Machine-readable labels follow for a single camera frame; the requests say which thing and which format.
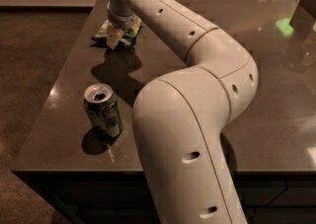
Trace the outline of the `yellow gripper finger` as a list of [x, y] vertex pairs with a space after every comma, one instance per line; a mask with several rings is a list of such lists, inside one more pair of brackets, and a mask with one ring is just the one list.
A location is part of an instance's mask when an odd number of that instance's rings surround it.
[[116, 29], [112, 24], [109, 24], [107, 26], [107, 46], [111, 50], [114, 50], [118, 46], [119, 41], [123, 35], [123, 30]]

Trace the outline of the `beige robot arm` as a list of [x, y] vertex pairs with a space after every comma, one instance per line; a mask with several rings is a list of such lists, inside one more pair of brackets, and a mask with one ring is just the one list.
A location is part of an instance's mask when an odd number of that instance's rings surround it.
[[214, 23], [174, 0], [110, 0], [119, 28], [139, 17], [185, 63], [144, 86], [133, 135], [161, 224], [248, 224], [220, 141], [252, 102], [253, 57]]

